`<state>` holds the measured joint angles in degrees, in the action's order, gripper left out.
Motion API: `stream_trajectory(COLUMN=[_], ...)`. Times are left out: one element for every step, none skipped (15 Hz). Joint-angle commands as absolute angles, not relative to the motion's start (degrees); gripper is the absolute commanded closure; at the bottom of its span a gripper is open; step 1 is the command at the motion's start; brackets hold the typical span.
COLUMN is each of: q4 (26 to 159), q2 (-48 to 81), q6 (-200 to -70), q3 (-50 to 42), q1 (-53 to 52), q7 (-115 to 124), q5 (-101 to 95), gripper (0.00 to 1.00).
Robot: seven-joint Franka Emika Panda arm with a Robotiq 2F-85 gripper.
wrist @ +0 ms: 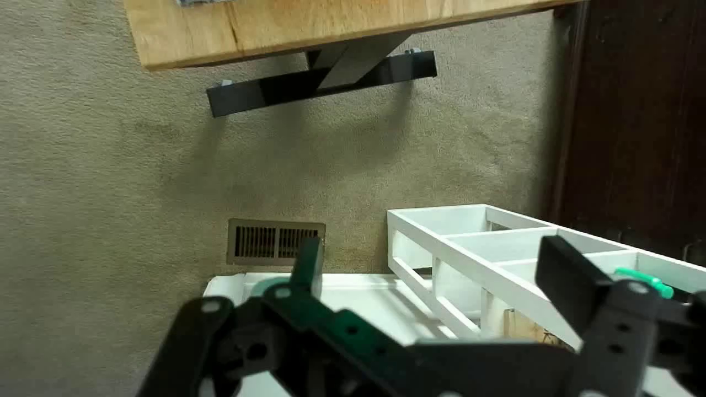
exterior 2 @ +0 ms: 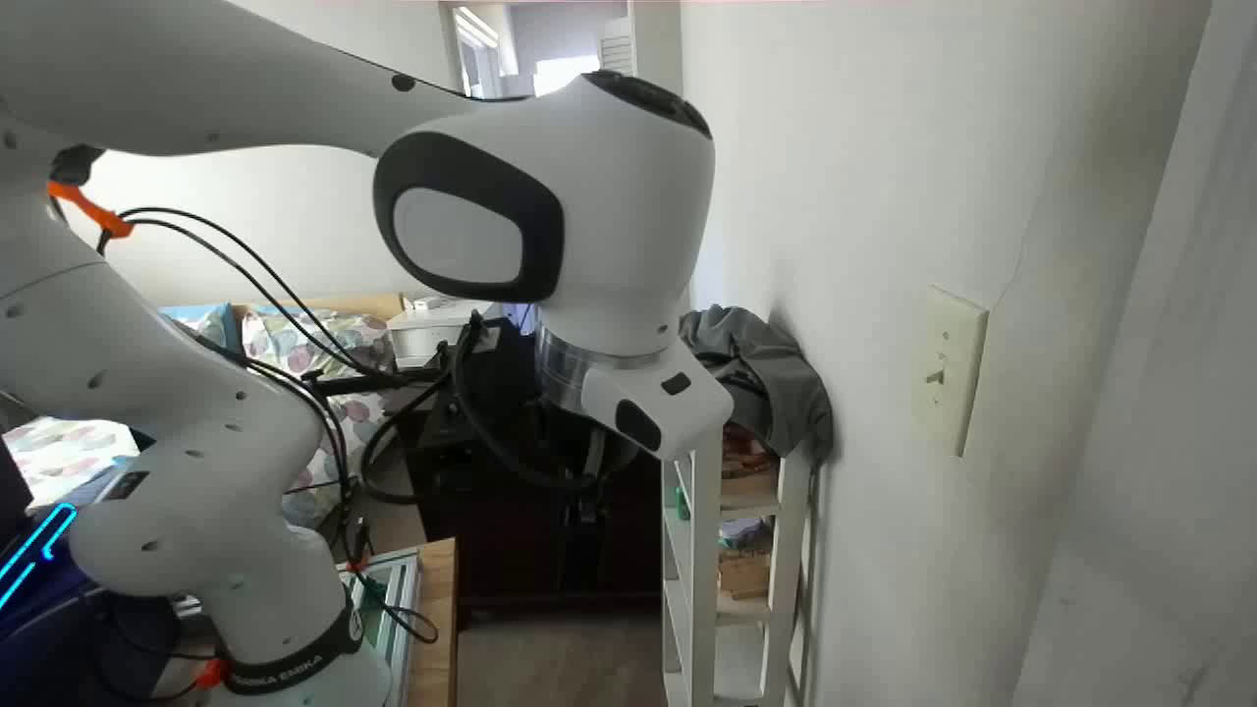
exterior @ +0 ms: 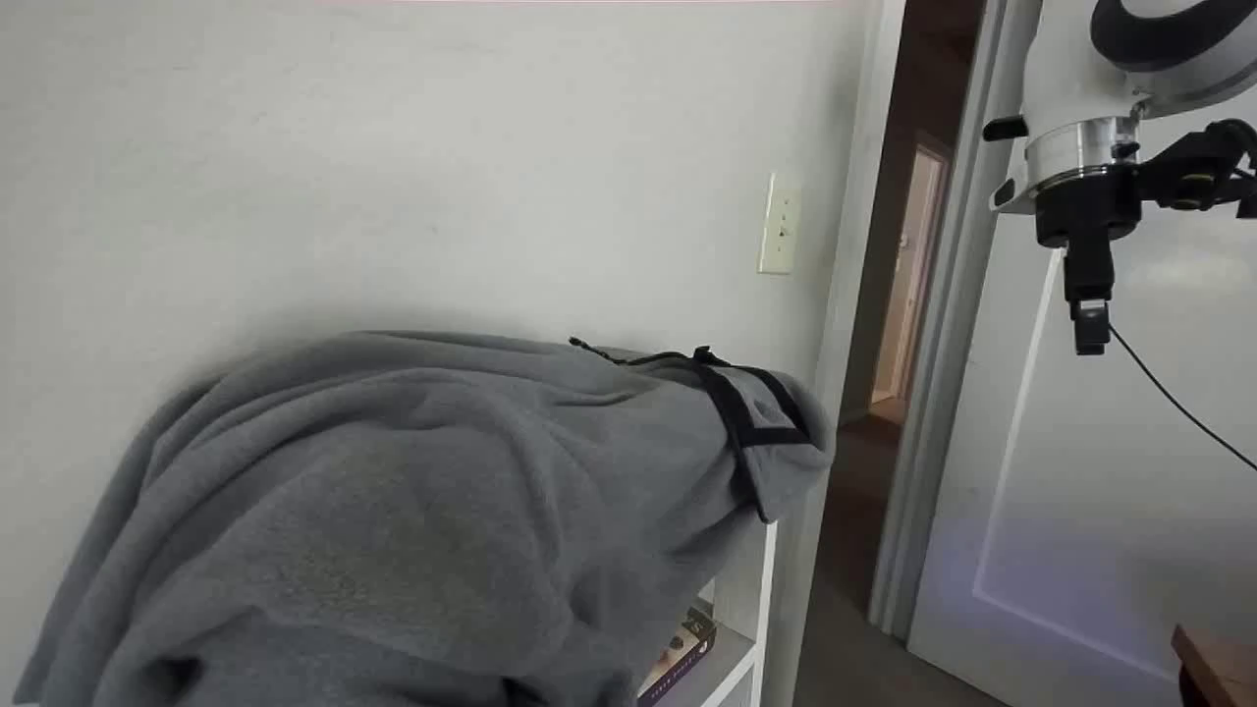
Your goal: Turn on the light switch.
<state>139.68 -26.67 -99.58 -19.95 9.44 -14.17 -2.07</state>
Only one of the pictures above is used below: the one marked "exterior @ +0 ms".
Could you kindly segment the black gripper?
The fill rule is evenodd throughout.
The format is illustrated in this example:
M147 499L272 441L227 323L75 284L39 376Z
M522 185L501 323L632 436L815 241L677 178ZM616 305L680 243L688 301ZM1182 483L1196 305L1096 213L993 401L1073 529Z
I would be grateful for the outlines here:
M1111 243L1144 216L1128 173L1066 181L1038 198L1038 243L1066 251L1066 295L1076 352L1096 356L1111 340L1110 295L1117 288Z

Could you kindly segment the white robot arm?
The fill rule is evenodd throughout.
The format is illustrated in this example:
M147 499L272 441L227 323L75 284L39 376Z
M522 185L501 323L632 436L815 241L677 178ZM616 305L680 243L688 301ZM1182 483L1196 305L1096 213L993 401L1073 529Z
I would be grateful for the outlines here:
M1257 216L1250 116L1186 128L1155 156L1141 124L1217 105L1257 78L1257 0L1043 0L1027 54L1021 105L981 124L1013 143L993 213L1038 225L1066 251L1073 347L1096 356L1111 340L1111 243L1148 203Z

